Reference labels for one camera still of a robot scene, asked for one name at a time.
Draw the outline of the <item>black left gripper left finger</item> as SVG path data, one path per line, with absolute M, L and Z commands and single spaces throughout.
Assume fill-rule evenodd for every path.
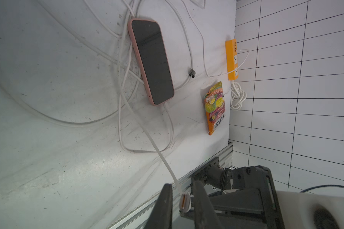
M 147 220 L 145 229 L 171 229 L 173 216 L 173 189 L 165 184 Z

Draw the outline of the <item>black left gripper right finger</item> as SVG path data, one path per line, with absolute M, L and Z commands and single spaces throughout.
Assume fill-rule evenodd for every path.
M 195 228 L 223 229 L 202 182 L 193 182 L 193 195 Z

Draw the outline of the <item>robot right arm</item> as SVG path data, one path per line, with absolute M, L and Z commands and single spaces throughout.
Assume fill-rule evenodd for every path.
M 344 198 L 277 191 L 269 168 L 207 166 L 180 199 L 198 229 L 344 229 Z

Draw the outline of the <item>phone pink case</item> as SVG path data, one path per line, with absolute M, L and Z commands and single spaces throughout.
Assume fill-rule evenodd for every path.
M 128 32 L 148 99 L 154 106 L 162 105 L 175 91 L 161 28 L 156 21 L 134 18 Z

